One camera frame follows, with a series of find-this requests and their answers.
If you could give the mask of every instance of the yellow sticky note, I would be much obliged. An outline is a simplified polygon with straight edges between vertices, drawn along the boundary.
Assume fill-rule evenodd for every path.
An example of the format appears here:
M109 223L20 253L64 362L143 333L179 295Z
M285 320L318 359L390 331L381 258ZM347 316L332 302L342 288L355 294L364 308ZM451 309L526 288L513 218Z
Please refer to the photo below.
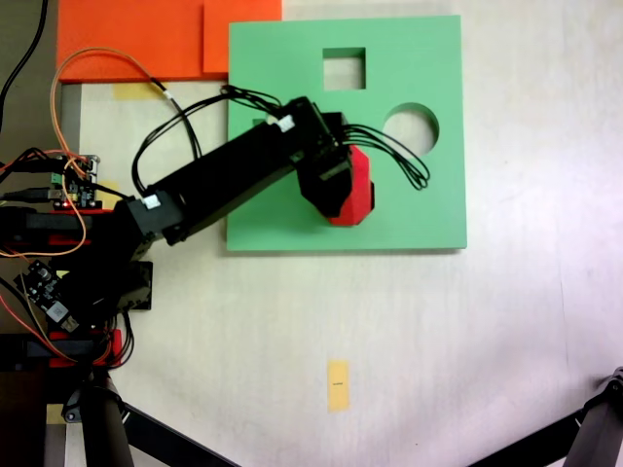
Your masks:
M345 411L350 406L348 361L329 360L327 365L329 412Z
M110 188L116 192L119 191L119 184L117 182L104 181L98 183L102 187ZM96 196L97 200L101 201L103 209L114 209L115 204L117 204L117 201L119 200L119 197L111 195L110 193L101 192L100 190L97 191Z
M162 99L163 92L153 83L115 83L113 84L115 100L151 100Z
M64 425L65 419L62 417L62 404L48 404L48 423L49 425Z

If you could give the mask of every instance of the white surface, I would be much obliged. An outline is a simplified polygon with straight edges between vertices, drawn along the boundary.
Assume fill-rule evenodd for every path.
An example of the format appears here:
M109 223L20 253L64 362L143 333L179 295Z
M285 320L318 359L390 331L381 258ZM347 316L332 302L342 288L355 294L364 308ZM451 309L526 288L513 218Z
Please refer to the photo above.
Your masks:
M244 467L462 466L623 363L623 4L284 2L286 19L430 14L462 15L467 250L231 255L222 225L158 244L154 309L113 375L125 399ZM224 109L193 118L205 150ZM133 154L169 115L85 86L80 150L133 193ZM141 173L190 157L180 128ZM343 413L327 413L331 358L350 361Z

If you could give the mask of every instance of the black metal leg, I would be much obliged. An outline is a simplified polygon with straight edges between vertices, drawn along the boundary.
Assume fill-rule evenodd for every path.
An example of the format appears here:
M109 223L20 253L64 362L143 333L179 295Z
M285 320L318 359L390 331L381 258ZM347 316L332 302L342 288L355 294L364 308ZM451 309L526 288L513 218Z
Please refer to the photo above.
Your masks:
M579 430L577 411L470 467L546 467L565 457Z
M565 467L614 467L622 441L621 413L605 398L586 413Z
M80 416L89 467L134 467L118 400L112 392L86 387Z
M170 467L240 467L129 404L124 425L132 446Z

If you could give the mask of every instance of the green board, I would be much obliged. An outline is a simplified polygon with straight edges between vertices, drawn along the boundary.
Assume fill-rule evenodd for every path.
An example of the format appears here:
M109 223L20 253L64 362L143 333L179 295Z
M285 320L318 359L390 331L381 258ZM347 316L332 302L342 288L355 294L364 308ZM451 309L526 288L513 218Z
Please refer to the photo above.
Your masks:
M365 89L325 90L323 58L365 54ZM235 251L386 250L466 246L459 17L248 22L231 25L230 82L276 95L306 95L321 112L383 129L405 104L434 115L438 140L423 159L431 178L414 190L386 154L371 161L376 207L356 227L333 227L299 193L290 174L228 218ZM230 138L263 116L230 104Z

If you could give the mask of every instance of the orange foam sheet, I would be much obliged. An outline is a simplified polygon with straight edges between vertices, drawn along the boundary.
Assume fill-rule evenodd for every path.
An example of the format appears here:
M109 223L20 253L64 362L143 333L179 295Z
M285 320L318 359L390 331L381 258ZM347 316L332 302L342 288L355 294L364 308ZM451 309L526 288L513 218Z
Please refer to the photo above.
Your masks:
M56 64L85 47L112 47L163 81L226 79L229 22L280 19L281 0L59 0ZM123 59L90 54L71 63L61 81L145 77Z
M203 73L227 79L230 23L281 20L281 0L205 0L203 10Z

